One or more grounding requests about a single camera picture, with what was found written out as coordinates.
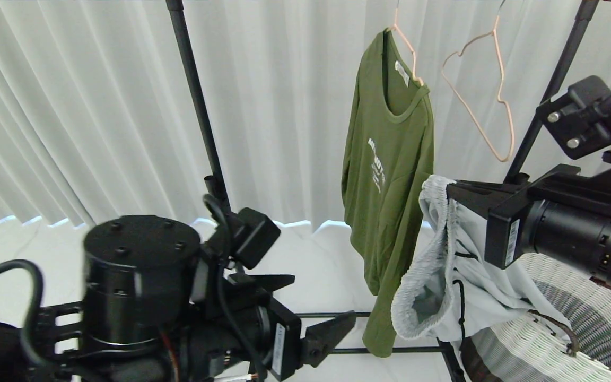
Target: white floor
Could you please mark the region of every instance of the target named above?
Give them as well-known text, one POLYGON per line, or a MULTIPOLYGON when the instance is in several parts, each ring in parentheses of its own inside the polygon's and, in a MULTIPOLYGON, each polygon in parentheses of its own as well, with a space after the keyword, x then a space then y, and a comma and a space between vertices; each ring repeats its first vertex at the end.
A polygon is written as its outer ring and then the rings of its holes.
MULTIPOLYGON (((207 220, 194 227, 203 238, 213 232, 207 220)), ((283 225, 282 235, 255 273, 288 273, 296 283, 276 293, 276 298, 295 312, 369 311, 374 297, 363 279, 363 262, 348 242, 350 229, 339 223, 325 223, 315 234, 308 223, 283 225)), ((69 223, 49 227, 38 220, 21 225, 18 220, 0 223, 0 262, 26 258, 44 272, 44 305, 80 300, 82 297, 82 239, 87 227, 69 223)), ((0 276, 0 321, 22 324, 28 300, 29 278, 24 271, 0 276)), ((365 319, 358 323, 340 348, 362 346, 365 319)), ((304 326, 316 320, 305 320, 304 326)), ((434 346, 432 339, 396 342, 396 346, 434 346)), ((231 370, 246 371, 245 366, 231 370)), ((332 355, 318 368, 303 367, 293 382, 375 380, 448 382, 449 374, 439 353, 395 354, 390 358, 371 355, 332 355)))

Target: rose gold wire hanger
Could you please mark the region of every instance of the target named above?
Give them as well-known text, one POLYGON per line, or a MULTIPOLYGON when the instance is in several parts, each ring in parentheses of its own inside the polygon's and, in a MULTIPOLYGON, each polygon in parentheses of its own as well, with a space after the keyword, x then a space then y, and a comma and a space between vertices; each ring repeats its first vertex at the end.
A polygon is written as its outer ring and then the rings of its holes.
POLYGON ((416 77, 416 51, 414 50, 414 47, 412 47, 412 44, 409 43, 409 39, 407 39, 405 34, 400 29, 400 26, 398 26, 397 24, 397 10, 399 8, 400 8, 400 0, 397 0, 397 5, 395 6, 395 19, 393 20, 392 26, 388 28, 388 31, 397 31, 397 33, 400 35, 400 37, 405 42, 405 44, 407 44, 409 51, 412 52, 412 80, 418 81, 419 85, 423 86, 424 80, 422 80, 421 77, 416 77))
POLYGON ((480 34, 480 36, 477 36, 477 37, 473 38, 471 41, 467 42, 466 45, 464 45, 463 48, 461 49, 461 52, 454 51, 454 53, 449 54, 449 56, 447 56, 447 58, 444 59, 444 63, 442 64, 442 70, 441 70, 442 77, 447 82, 449 87, 451 87, 451 89, 454 92, 454 94, 456 94, 456 97, 458 97, 459 101, 461 101, 461 103, 464 105, 464 107, 466 107, 466 110, 468 111, 468 114, 470 114, 470 118, 473 120, 473 122, 475 123, 475 126, 477 126, 478 130, 480 130, 480 134, 482 135, 482 138, 485 138, 485 142, 487 143, 488 146, 490 146, 490 150, 492 150, 492 152, 494 153, 494 156, 500 162, 508 162, 509 160, 511 160, 511 158, 513 156, 513 150, 514 150, 514 148, 516 148, 516 129, 513 126, 513 118, 512 118, 512 113, 511 113, 511 106, 509 106, 509 103, 506 100, 502 99, 502 97, 501 97, 501 90, 504 87, 504 63, 503 63, 503 60, 501 59, 501 50, 499 48, 499 37, 497 36, 497 32, 496 32, 496 29, 499 27, 499 15, 501 13, 501 7, 504 6, 505 2, 506 2, 506 0, 503 0, 501 2, 501 5, 499 5, 499 11, 496 13, 496 19, 494 20, 494 28, 492 29, 492 31, 486 32, 485 34, 480 34), (507 112, 508 117, 509 117, 509 128, 511 129, 511 147, 509 147, 509 154, 506 155, 506 157, 502 157, 502 155, 499 155, 499 152, 497 152, 497 150, 494 148, 494 145, 492 145, 492 142, 490 142, 489 138, 487 138, 487 134, 485 134, 485 131, 482 129, 482 126, 478 122, 477 118, 475 118, 475 114, 473 114, 473 111, 470 108, 470 106, 468 106, 468 104, 463 99, 463 97, 461 97, 461 94, 459 94, 459 92, 456 91, 456 88, 454 87, 454 85, 451 82, 449 82, 449 79, 444 74, 444 66, 446 66, 448 60, 452 56, 454 56, 455 54, 457 54, 459 57, 463 56, 464 55, 464 51, 466 51, 466 48, 468 48, 468 46, 470 44, 474 43, 475 41, 478 41, 479 39, 483 39, 483 38, 488 37, 488 36, 492 36, 494 38, 494 47, 496 48, 496 59, 499 61, 499 73, 501 74, 501 81, 499 82, 499 91, 496 94, 496 101, 499 102, 499 103, 504 104, 504 106, 506 107, 506 112, 507 112))

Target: olive green t-shirt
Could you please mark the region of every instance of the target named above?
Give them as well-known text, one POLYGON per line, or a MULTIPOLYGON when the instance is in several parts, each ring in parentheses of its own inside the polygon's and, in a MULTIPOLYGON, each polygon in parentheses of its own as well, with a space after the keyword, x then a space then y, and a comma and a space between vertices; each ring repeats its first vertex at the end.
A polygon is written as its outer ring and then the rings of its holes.
POLYGON ((423 217, 419 193, 433 170, 429 89, 411 75, 392 33, 380 32, 360 63, 344 155, 350 242, 364 258, 364 279, 377 297, 363 342, 379 357, 392 352, 390 305, 412 262, 423 217))

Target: silver screw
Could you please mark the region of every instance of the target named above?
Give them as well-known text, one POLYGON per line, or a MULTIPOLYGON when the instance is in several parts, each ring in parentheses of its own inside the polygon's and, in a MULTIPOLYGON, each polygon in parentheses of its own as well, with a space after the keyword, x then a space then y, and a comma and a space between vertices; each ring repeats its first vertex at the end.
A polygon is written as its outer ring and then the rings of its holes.
POLYGON ((579 147, 579 140, 577 140, 577 138, 572 138, 571 140, 567 141, 567 147, 570 149, 579 147))
POLYGON ((560 119, 560 113, 558 113, 557 111, 548 114, 548 121, 550 123, 557 123, 558 119, 560 119))

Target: clothing label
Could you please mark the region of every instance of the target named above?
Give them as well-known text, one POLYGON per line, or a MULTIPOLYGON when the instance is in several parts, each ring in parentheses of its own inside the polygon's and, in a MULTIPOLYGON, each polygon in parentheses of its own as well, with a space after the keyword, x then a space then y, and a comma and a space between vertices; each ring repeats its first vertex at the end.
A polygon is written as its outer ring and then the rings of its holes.
POLYGON ((371 147, 371 152, 374 153, 374 161, 371 162, 371 179, 373 179, 374 184, 376 184, 376 188, 379 190, 379 194, 381 193, 381 189, 383 189, 383 185, 386 184, 386 173, 383 171, 383 164, 381 164, 381 160, 376 156, 376 143, 372 138, 369 138, 367 141, 369 147, 371 147))
POLYGON ((395 61, 395 70, 402 76, 403 80, 405 80, 405 86, 409 86, 409 75, 405 72, 405 67, 402 66, 400 61, 395 61))
POLYGON ((272 350, 272 371, 282 375, 282 356, 284 355, 284 333, 286 329, 278 323, 275 328, 275 346, 272 350))
POLYGON ((516 255, 516 244, 517 244, 517 231, 520 227, 520 220, 515 220, 511 224, 511 230, 509 231, 509 245, 506 249, 506 266, 509 266, 516 255))

